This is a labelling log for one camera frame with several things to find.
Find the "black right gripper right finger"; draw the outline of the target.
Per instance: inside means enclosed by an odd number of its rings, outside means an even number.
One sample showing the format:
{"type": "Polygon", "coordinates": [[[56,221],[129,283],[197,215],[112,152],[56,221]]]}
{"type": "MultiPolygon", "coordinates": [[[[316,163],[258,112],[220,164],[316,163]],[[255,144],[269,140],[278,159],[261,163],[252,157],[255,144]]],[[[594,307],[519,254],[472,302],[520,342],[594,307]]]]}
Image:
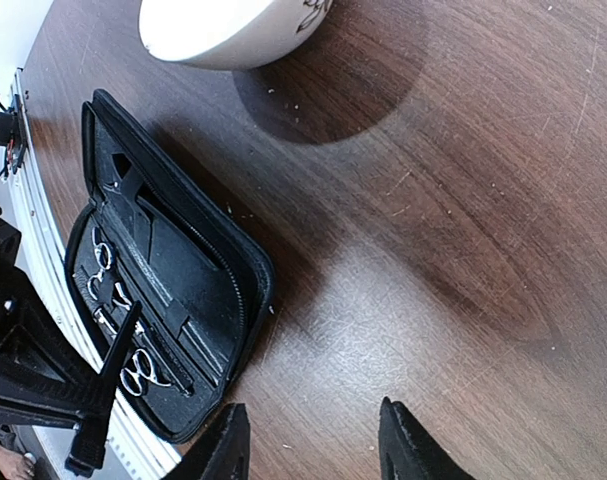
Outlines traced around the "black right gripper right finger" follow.
{"type": "Polygon", "coordinates": [[[400,401],[382,400],[378,445],[382,479],[466,479],[462,469],[400,401]]]}

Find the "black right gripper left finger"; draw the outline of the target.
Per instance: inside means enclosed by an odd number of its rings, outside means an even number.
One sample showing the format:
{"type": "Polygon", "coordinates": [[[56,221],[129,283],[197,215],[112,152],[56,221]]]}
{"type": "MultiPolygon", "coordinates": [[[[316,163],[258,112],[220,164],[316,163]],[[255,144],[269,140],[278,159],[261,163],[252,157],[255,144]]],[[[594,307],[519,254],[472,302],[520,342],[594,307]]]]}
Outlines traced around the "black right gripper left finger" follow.
{"type": "Polygon", "coordinates": [[[228,404],[165,479],[248,479],[250,438],[245,405],[228,404]]]}

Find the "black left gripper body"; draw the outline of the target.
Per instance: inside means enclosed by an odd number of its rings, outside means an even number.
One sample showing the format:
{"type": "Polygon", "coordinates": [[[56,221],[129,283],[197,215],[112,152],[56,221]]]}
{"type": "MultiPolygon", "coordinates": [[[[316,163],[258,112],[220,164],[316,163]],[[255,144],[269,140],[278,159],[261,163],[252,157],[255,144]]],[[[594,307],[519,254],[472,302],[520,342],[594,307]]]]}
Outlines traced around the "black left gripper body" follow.
{"type": "Polygon", "coordinates": [[[99,373],[72,347],[15,264],[21,233],[0,208],[0,423],[72,429],[95,410],[99,373]]]}

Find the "black hair clip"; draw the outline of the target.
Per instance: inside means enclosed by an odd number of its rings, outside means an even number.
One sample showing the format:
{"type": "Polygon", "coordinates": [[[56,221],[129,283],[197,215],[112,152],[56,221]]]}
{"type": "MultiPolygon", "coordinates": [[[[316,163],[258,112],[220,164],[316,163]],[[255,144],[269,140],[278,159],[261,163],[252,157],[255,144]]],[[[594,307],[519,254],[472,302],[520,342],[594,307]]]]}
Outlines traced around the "black hair clip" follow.
{"type": "Polygon", "coordinates": [[[141,309],[139,301],[131,306],[114,343],[108,350],[97,380],[90,384],[90,392],[98,394],[97,404],[93,412],[82,415],[65,460],[65,468],[77,476],[90,478],[95,470],[103,467],[119,375],[126,362],[141,309]]]}

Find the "silver thinning scissors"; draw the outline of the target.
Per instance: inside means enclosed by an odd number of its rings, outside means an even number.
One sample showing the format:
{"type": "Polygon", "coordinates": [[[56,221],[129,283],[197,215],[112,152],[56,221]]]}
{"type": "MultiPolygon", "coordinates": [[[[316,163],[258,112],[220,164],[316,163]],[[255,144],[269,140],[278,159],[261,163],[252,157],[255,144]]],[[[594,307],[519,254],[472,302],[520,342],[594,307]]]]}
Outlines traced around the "silver thinning scissors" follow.
{"type": "MultiPolygon", "coordinates": [[[[111,339],[118,334],[118,324],[110,320],[104,310],[99,307],[93,312],[93,318],[109,333],[111,339]]],[[[146,349],[136,348],[130,360],[120,373],[121,384],[124,389],[134,397],[142,397],[147,393],[149,385],[162,388],[172,386],[171,382],[164,381],[157,369],[157,365],[146,349]]]]}

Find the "silver pointed scissors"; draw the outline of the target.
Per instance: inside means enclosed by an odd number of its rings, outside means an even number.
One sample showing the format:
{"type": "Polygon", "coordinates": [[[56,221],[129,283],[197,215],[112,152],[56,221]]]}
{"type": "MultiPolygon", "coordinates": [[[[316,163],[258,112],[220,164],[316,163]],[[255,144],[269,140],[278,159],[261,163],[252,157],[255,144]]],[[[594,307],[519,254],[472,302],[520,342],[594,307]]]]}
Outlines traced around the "silver pointed scissors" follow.
{"type": "Polygon", "coordinates": [[[116,250],[107,240],[102,239],[99,227],[93,227],[91,231],[91,240],[93,245],[94,258],[97,264],[97,271],[91,275],[86,283],[87,291],[90,297],[99,302],[100,288],[109,272],[115,275],[115,281],[111,294],[110,302],[126,311],[129,311],[133,305],[132,300],[126,291],[122,279],[118,276],[115,267],[116,250]]]}

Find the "black zip tool case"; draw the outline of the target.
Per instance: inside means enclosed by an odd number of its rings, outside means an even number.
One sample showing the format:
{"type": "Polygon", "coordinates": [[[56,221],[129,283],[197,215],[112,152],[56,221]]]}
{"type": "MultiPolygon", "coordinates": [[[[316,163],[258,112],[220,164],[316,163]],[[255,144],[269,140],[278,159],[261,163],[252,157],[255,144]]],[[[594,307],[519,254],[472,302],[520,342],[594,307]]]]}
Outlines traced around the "black zip tool case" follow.
{"type": "Polygon", "coordinates": [[[272,262],[103,89],[82,106],[81,142],[88,198],[66,247],[71,298],[105,354],[114,339],[93,312],[101,307],[119,329],[129,311],[110,302],[112,272],[99,302],[87,291],[97,271],[91,231],[99,227],[116,250],[129,298],[142,306],[126,363],[136,348],[146,349],[172,383],[149,385],[134,397],[119,375],[119,387],[155,435],[184,443],[219,407],[252,354],[272,302],[272,262]]]}

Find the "white round bowl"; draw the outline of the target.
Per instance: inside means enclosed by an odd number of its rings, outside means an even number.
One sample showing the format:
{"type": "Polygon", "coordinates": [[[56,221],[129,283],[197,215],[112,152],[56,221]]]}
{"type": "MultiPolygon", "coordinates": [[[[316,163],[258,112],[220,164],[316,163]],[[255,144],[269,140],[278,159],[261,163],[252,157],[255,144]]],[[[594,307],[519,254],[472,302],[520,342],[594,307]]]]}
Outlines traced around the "white round bowl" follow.
{"type": "Polygon", "coordinates": [[[138,30],[154,58],[207,70],[250,70],[301,46],[331,1],[154,1],[140,5],[138,30]]]}

